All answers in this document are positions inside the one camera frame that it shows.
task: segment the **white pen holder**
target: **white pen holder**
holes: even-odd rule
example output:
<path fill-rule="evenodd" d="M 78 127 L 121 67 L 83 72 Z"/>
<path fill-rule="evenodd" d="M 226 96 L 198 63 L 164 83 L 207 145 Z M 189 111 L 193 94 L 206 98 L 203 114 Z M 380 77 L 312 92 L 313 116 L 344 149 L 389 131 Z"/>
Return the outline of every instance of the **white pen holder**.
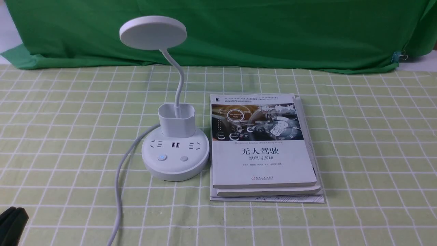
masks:
<path fill-rule="evenodd" d="M 194 107 L 188 103 L 181 103 L 180 118 L 176 118 L 174 103 L 162 104 L 158 109 L 161 130 L 166 137 L 191 137 L 196 131 Z"/>

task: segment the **book stack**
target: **book stack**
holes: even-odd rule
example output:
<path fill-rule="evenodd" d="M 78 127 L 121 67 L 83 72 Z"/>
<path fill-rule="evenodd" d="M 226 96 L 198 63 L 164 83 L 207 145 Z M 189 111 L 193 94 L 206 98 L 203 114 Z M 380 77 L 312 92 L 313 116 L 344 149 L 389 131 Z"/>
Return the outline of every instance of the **book stack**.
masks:
<path fill-rule="evenodd" d="M 211 200 L 324 202 L 300 98 L 210 95 L 210 102 Z"/>

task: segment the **power button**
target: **power button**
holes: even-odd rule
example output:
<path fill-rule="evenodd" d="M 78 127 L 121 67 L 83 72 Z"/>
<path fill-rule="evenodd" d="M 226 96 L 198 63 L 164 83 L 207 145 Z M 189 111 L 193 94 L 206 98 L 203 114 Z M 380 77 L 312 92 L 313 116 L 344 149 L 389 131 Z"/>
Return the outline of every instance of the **power button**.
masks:
<path fill-rule="evenodd" d="M 165 161 L 165 159 L 167 159 L 165 154 L 158 155 L 158 161 Z"/>

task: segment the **car dashboard image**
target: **car dashboard image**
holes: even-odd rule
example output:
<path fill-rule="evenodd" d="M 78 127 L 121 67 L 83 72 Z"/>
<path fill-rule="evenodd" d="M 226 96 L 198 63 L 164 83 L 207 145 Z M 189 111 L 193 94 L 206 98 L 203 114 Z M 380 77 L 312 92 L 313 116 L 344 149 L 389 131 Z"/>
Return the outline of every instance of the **car dashboard image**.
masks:
<path fill-rule="evenodd" d="M 213 104 L 211 116 L 213 141 L 303 140 L 293 103 Z"/>

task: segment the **round power strip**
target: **round power strip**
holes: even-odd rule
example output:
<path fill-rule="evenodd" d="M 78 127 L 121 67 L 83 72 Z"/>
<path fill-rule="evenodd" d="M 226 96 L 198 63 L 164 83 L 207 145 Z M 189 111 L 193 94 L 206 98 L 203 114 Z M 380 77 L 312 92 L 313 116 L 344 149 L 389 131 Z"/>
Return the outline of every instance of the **round power strip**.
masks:
<path fill-rule="evenodd" d="M 209 141 L 199 128 L 187 138 L 166 137 L 161 127 L 145 138 L 141 148 L 147 170 L 156 178 L 184 181 L 196 176 L 209 157 Z"/>

